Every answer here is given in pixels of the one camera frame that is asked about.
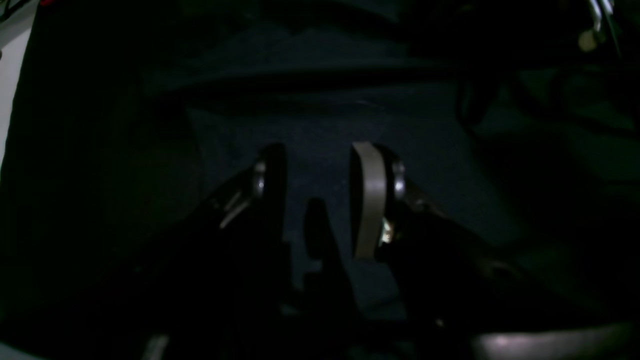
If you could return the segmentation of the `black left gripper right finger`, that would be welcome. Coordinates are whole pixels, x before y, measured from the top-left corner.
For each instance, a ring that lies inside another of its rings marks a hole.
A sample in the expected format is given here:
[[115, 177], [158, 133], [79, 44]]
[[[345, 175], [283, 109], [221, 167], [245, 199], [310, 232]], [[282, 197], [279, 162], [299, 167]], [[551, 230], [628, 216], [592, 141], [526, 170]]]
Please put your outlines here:
[[350, 236], [355, 260], [372, 261], [396, 235], [400, 205], [407, 194], [406, 166], [384, 145], [357, 141], [350, 146]]

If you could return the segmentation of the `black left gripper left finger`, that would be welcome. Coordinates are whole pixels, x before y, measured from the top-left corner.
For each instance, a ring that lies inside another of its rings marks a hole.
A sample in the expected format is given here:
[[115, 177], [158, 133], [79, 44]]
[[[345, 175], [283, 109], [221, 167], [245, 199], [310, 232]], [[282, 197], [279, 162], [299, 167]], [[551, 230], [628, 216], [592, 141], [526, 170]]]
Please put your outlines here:
[[253, 162], [215, 189], [215, 246], [271, 251], [281, 243], [288, 162], [283, 143], [259, 150]]

